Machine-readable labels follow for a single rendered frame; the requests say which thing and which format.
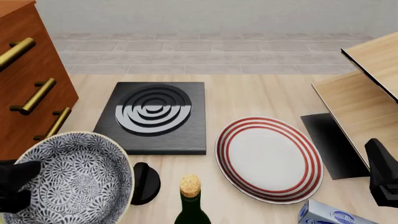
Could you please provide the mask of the white plate with red rings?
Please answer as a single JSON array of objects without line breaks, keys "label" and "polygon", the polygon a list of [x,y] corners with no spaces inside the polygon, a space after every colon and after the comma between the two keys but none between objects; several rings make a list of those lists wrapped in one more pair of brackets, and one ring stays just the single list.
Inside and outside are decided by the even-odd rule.
[{"label": "white plate with red rings", "polygon": [[324,167],[306,135],[268,117],[244,117],[226,125],[215,143],[220,171],[242,193],[266,203],[288,205],[320,188]]}]

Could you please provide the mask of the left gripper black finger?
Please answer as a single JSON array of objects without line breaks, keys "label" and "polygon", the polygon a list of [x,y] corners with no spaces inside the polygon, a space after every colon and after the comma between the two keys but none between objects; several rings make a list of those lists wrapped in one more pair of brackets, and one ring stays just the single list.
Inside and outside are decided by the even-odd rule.
[{"label": "left gripper black finger", "polygon": [[0,192],[18,192],[35,178],[41,170],[41,162],[15,164],[16,160],[0,161]]}]

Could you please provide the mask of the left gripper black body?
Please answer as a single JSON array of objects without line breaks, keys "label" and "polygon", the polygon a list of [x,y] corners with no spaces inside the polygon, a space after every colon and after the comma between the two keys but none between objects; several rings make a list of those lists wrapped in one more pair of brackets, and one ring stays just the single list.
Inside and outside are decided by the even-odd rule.
[{"label": "left gripper black body", "polygon": [[0,212],[17,213],[30,206],[31,192],[5,192],[0,190]]}]

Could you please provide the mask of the blue-white patterned bowl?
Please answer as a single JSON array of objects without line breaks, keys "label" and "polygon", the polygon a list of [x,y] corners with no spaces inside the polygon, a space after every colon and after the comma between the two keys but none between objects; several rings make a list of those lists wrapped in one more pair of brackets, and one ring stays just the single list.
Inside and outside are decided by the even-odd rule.
[{"label": "blue-white patterned bowl", "polygon": [[119,224],[134,190],[134,171],[124,149],[93,132],[46,138],[15,165],[39,162],[39,173],[22,186],[30,204],[0,212],[0,224]]}]

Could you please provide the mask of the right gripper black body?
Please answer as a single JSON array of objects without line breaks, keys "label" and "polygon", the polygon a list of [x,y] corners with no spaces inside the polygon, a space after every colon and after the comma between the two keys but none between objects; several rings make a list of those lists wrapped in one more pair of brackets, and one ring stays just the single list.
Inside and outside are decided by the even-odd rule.
[{"label": "right gripper black body", "polygon": [[370,181],[369,189],[379,207],[398,207],[398,184],[377,185]]}]

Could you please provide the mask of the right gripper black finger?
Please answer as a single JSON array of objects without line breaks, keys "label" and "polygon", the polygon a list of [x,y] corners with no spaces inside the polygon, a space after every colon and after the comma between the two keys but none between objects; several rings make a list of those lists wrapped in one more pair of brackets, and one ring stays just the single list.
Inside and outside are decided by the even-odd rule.
[{"label": "right gripper black finger", "polygon": [[382,143],[372,138],[365,144],[371,182],[375,185],[398,185],[398,161]]}]

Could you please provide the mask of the flat black stove plate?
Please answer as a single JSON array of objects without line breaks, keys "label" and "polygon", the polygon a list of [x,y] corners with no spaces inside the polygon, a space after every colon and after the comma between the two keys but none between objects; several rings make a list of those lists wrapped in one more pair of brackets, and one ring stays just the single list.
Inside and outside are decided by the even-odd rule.
[{"label": "flat black stove plate", "polygon": [[205,84],[118,82],[93,131],[130,155],[204,155]]}]

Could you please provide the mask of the wooden cabinet drawer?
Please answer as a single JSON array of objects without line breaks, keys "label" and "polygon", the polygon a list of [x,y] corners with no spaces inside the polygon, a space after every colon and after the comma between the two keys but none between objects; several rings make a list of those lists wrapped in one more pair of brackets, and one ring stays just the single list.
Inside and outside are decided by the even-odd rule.
[{"label": "wooden cabinet drawer", "polygon": [[11,49],[10,42],[21,42],[28,37],[35,41],[35,46],[7,68],[0,68],[0,78],[17,74],[30,63],[43,59],[50,43],[34,0],[0,0],[0,55]]},{"label": "wooden cabinet drawer", "polygon": [[40,70],[42,68],[60,68],[63,67],[63,64],[60,60],[60,57],[57,53],[57,51],[55,50],[55,47],[53,46],[52,41],[49,38],[49,44],[48,47],[48,51],[47,53],[44,55],[43,59],[40,59],[37,63],[30,63],[30,65],[24,67],[23,69],[29,69],[29,70]]},{"label": "wooden cabinet drawer", "polygon": [[[40,89],[36,82],[53,78],[56,84],[33,109],[30,115],[11,111],[11,106],[23,106]],[[54,111],[72,108],[78,95],[63,67],[22,69],[15,74],[0,72],[0,160],[19,158],[37,141],[34,136],[43,136],[56,120]]]}]

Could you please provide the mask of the blue and white food box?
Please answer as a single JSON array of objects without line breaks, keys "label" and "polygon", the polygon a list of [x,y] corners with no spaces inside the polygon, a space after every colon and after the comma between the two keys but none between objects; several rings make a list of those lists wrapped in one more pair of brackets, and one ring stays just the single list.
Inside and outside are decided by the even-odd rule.
[{"label": "blue and white food box", "polygon": [[308,199],[298,213],[298,224],[378,224]]}]

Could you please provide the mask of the dark green bottle with cork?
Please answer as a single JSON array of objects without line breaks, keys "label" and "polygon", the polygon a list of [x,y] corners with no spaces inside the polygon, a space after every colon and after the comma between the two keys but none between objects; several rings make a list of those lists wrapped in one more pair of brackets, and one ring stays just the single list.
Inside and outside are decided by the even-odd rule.
[{"label": "dark green bottle with cork", "polygon": [[211,224],[201,209],[201,182],[196,175],[185,175],[180,181],[182,211],[174,224]]}]

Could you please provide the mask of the round black stove knob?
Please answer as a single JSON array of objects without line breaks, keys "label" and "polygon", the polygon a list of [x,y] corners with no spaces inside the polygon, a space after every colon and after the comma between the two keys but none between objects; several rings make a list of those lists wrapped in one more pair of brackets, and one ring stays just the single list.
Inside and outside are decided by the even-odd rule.
[{"label": "round black stove knob", "polygon": [[160,191],[159,174],[145,162],[134,165],[134,191],[131,205],[145,205],[155,199]]}]

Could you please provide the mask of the wooden cabinet with drawers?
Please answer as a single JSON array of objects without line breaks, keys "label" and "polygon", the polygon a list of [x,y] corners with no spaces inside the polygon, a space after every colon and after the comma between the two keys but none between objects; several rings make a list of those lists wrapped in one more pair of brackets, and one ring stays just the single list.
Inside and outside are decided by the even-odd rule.
[{"label": "wooden cabinet with drawers", "polygon": [[35,0],[0,0],[0,160],[57,134],[77,100]]}]

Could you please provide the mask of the pale wooden wine rack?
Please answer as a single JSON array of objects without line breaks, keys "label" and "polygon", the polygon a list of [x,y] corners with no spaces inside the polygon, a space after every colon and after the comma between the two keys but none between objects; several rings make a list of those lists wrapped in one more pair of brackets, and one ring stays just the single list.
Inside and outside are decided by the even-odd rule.
[{"label": "pale wooden wine rack", "polygon": [[398,160],[398,32],[341,53],[355,71],[312,83],[328,112],[301,119],[332,179],[367,177],[370,139]]}]

